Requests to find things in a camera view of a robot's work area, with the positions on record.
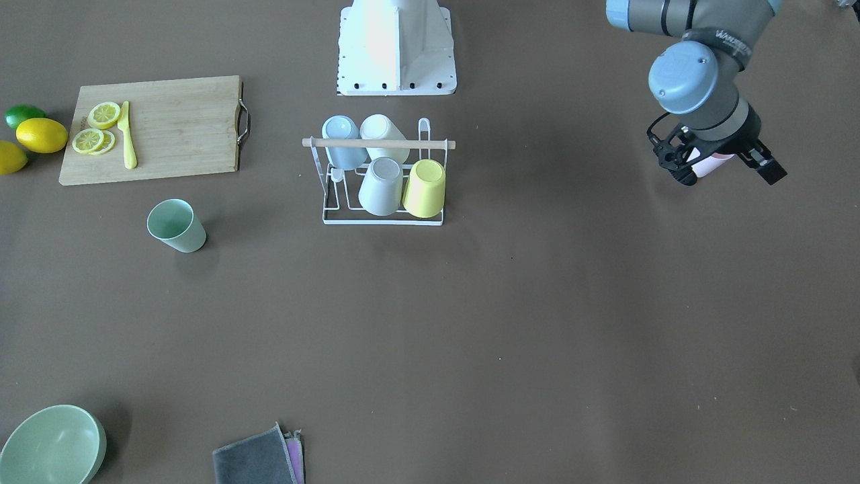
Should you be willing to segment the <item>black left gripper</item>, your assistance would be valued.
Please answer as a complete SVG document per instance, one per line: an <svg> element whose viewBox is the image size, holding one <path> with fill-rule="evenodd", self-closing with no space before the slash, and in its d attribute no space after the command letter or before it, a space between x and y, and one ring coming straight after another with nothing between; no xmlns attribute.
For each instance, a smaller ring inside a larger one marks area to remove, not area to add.
<svg viewBox="0 0 860 484"><path fill-rule="evenodd" d="M750 106L700 106L685 114L685 156L738 155L769 185L786 177L786 169L759 140L761 117Z"/></svg>

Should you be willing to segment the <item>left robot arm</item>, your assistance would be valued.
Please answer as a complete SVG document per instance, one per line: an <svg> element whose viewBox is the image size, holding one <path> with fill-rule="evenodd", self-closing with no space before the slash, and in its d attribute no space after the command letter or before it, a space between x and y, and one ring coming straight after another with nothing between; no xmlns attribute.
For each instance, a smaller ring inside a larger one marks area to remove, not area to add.
<svg viewBox="0 0 860 484"><path fill-rule="evenodd" d="M608 1L615 28L675 39L654 59L649 91L674 116L666 138L647 129L658 165L691 186L726 157L739 157L768 184L786 170L761 141L761 117L740 94L735 77L748 67L755 44L780 1Z"/></svg>

